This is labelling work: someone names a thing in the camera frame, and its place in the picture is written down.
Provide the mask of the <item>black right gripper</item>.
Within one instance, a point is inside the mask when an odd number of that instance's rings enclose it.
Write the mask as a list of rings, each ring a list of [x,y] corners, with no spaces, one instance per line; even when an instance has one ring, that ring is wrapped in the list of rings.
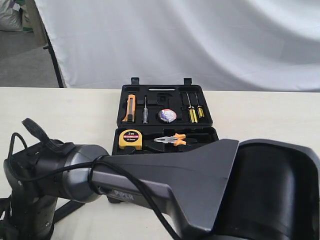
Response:
[[[57,198],[43,196],[35,202],[18,203],[11,196],[0,199],[2,240],[49,240],[54,231]]]

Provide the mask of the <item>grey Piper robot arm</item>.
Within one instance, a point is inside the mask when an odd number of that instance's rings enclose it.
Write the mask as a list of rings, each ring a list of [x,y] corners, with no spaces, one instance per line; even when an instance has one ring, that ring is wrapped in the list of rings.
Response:
[[[171,153],[109,155],[37,143],[3,163],[7,219],[17,239],[52,236],[57,199],[101,195],[152,209],[175,240],[317,240],[320,160],[310,148],[269,139],[221,139]]]

